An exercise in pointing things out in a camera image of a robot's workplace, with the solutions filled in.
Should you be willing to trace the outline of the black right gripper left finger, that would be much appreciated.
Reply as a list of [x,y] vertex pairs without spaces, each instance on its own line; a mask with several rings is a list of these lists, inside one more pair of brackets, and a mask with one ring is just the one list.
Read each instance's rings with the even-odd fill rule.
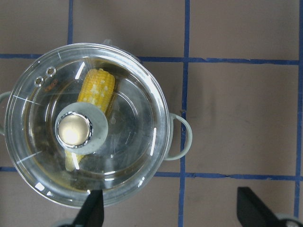
[[102,190],[92,190],[86,198],[72,227],[101,227],[104,223],[104,200]]

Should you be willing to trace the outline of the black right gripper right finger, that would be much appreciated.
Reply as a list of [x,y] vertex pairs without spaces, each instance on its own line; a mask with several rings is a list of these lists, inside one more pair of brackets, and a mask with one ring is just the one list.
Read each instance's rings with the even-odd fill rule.
[[242,227],[285,227],[249,187],[237,189],[237,218]]

